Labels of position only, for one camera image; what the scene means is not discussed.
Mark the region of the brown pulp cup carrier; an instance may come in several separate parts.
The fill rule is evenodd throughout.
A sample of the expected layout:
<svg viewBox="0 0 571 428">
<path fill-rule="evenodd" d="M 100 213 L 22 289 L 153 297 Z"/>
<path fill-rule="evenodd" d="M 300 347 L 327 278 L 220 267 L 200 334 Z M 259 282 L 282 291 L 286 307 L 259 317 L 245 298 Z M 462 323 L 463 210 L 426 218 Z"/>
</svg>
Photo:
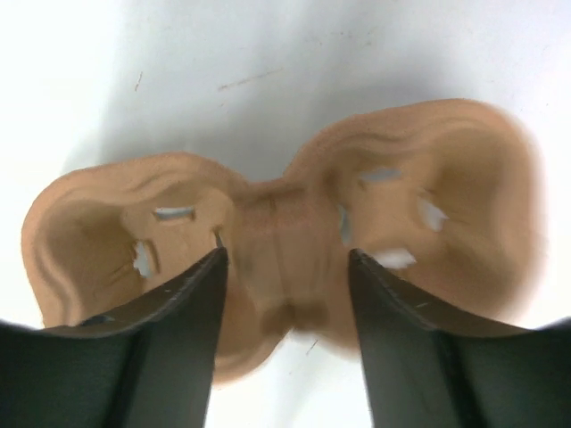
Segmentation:
<svg viewBox="0 0 571 428">
<path fill-rule="evenodd" d="M 282 177 L 252 183 L 188 152 L 81 169 L 33 202 L 23 263 L 46 326 L 75 325 L 228 250 L 214 380 L 240 378 L 291 330 L 358 347 L 348 254 L 404 249 L 396 269 L 449 303 L 507 319 L 529 298 L 541 232 L 528 134 L 450 99 L 323 129 Z"/>
</svg>

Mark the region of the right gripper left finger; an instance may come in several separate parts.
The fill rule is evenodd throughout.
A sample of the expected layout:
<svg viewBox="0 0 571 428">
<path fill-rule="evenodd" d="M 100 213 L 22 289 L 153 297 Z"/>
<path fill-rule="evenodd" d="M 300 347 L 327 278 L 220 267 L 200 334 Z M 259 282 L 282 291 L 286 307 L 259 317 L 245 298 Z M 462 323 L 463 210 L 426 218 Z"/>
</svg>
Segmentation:
<svg viewBox="0 0 571 428">
<path fill-rule="evenodd" d="M 218 248 L 79 325 L 2 324 L 2 426 L 203 426 L 227 273 Z"/>
</svg>

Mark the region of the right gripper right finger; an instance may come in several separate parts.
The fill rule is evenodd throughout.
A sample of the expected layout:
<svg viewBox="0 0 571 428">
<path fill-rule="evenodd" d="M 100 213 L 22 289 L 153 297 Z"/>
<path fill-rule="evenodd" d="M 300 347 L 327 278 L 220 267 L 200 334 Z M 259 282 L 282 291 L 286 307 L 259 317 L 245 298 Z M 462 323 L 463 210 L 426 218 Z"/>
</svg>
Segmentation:
<svg viewBox="0 0 571 428">
<path fill-rule="evenodd" d="M 480 317 L 358 250 L 349 286 L 374 426 L 569 426 L 568 319 L 527 330 Z"/>
</svg>

